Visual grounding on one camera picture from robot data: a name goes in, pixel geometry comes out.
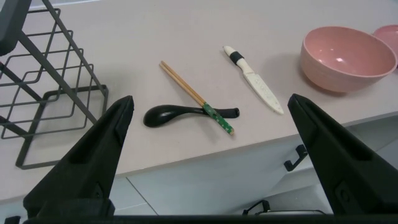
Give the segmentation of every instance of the black spoon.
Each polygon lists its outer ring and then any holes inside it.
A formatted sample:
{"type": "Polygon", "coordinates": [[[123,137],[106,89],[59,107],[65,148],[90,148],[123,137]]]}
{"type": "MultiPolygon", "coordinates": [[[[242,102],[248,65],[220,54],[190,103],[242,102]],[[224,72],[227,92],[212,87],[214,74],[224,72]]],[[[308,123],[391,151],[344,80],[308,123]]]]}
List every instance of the black spoon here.
{"type": "MultiPolygon", "coordinates": [[[[215,109],[224,118],[237,118],[239,116],[239,109],[215,109]]],[[[192,108],[187,106],[176,105],[160,105],[151,108],[144,116],[144,125],[154,128],[169,122],[178,115],[185,113],[208,114],[203,108],[192,108]]]]}

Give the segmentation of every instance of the chopsticks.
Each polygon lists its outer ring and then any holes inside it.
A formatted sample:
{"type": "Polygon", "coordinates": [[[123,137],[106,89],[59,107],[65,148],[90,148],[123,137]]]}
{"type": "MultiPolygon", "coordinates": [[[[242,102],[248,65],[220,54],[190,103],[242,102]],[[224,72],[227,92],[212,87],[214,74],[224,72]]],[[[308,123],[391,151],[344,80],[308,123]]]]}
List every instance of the chopsticks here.
{"type": "Polygon", "coordinates": [[[224,120],[195,90],[193,90],[172,68],[164,61],[160,67],[181,87],[183,88],[217,123],[230,135],[234,134],[234,129],[224,120]]]}

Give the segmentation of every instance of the metal dish rack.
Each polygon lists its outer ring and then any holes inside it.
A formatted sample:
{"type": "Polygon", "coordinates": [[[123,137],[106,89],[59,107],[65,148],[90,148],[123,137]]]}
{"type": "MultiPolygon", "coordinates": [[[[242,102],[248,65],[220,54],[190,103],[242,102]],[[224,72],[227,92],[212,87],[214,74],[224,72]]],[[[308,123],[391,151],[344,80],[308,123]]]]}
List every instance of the metal dish rack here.
{"type": "Polygon", "coordinates": [[[0,105],[0,108],[9,108],[9,112],[7,117],[0,116],[0,125],[3,126],[3,131],[1,133],[1,139],[10,139],[10,138],[24,138],[24,143],[21,147],[19,155],[16,160],[16,166],[21,169],[34,169],[38,167],[52,166],[55,165],[58,161],[48,161],[41,162],[36,164],[24,164],[26,155],[29,151],[30,145],[34,140],[34,137],[39,134],[49,134],[49,133],[57,133],[62,131],[73,131],[79,130],[86,127],[87,120],[90,120],[92,123],[95,123],[97,119],[93,116],[91,111],[89,110],[90,104],[90,93],[93,90],[98,90],[101,92],[104,101],[102,107],[102,114],[106,111],[106,104],[108,100],[108,89],[106,85],[102,85],[100,81],[97,79],[94,74],[94,66],[89,64],[83,56],[83,49],[79,49],[76,43],[73,41],[73,31],[68,30],[62,23],[60,19],[60,9],[55,9],[50,4],[49,0],[42,0],[46,9],[40,10],[31,10],[29,11],[30,1],[28,0],[7,0],[4,3],[3,10],[0,13],[0,22],[3,23],[3,26],[0,26],[0,55],[6,55],[12,52],[16,44],[19,42],[24,46],[24,48],[29,52],[28,54],[18,54],[11,55],[7,58],[5,63],[0,62],[0,88],[4,86],[17,86],[17,91],[12,99],[11,103],[0,105]],[[22,31],[22,27],[24,25],[24,21],[29,14],[36,13],[50,13],[51,17],[54,19],[53,28],[50,32],[41,32],[34,34],[25,34],[22,31]],[[53,42],[54,35],[64,35],[68,40],[68,48],[64,50],[56,50],[50,51],[51,44],[53,42]],[[47,47],[45,52],[41,52],[34,43],[30,40],[30,37],[37,36],[49,36],[49,41],[47,43],[47,47]],[[75,52],[78,58],[80,59],[80,64],[74,66],[67,66],[68,58],[70,56],[70,52],[75,52]],[[57,53],[66,53],[65,61],[63,66],[60,68],[55,68],[47,59],[47,57],[51,54],[57,53]],[[40,69],[36,71],[26,71],[25,74],[15,74],[11,71],[7,65],[9,65],[10,61],[18,60],[19,57],[33,57],[40,63],[40,69]],[[68,83],[64,80],[65,72],[69,69],[78,69],[78,73],[76,76],[76,88],[71,88],[68,83]],[[90,84],[89,86],[79,86],[81,70],[87,69],[90,74],[90,84]],[[40,78],[42,77],[43,72],[47,72],[58,84],[58,90],[47,91],[44,93],[43,97],[39,96],[29,85],[38,83],[40,78]],[[35,80],[26,81],[26,76],[30,73],[37,73],[37,77],[35,80]],[[1,81],[2,76],[7,76],[12,82],[3,83],[1,81]],[[16,103],[16,99],[20,91],[25,91],[31,97],[33,97],[34,101],[16,103]],[[81,101],[81,99],[77,96],[78,92],[88,92],[88,98],[86,105],[81,101]],[[54,116],[49,118],[43,118],[43,112],[47,105],[47,103],[57,101],[60,98],[60,95],[65,94],[70,97],[73,102],[72,111],[69,115],[65,116],[54,116]],[[17,106],[23,105],[37,105],[37,111],[33,119],[23,119],[20,121],[11,121],[10,118],[12,116],[13,109],[17,106]],[[75,112],[75,106],[77,106],[82,113],[85,115],[85,121],[82,126],[75,128],[60,128],[58,130],[52,131],[42,131],[37,132],[37,127],[41,121],[51,120],[51,119],[62,119],[62,118],[70,118],[73,116],[75,112]],[[22,129],[19,124],[22,123],[31,123],[28,131],[22,129]],[[5,136],[6,130],[10,130],[15,133],[15,136],[5,136]]]}

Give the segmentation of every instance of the cabinet door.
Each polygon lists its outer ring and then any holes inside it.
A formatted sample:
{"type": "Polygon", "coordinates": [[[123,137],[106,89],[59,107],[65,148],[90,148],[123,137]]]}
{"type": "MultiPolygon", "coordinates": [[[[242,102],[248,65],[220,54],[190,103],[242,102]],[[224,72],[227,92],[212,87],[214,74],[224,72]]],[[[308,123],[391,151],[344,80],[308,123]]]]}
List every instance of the cabinet door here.
{"type": "Polygon", "coordinates": [[[231,213],[267,195],[299,144],[296,136],[232,149],[128,179],[159,215],[231,213]]]}

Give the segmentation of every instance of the white knife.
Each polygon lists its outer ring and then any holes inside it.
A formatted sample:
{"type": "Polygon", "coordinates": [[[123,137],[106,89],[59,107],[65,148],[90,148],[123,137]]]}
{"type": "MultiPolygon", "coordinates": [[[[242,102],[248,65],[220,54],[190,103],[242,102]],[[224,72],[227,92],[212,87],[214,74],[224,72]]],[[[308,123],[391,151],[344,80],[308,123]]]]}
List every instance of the white knife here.
{"type": "Polygon", "coordinates": [[[262,98],[262,100],[264,100],[264,102],[266,102],[266,104],[276,113],[283,114],[284,111],[280,106],[278,99],[271,92],[262,78],[258,74],[254,73],[253,69],[251,69],[245,61],[244,57],[230,46],[224,46],[223,48],[232,62],[242,69],[246,81],[248,81],[250,86],[262,98]]]}

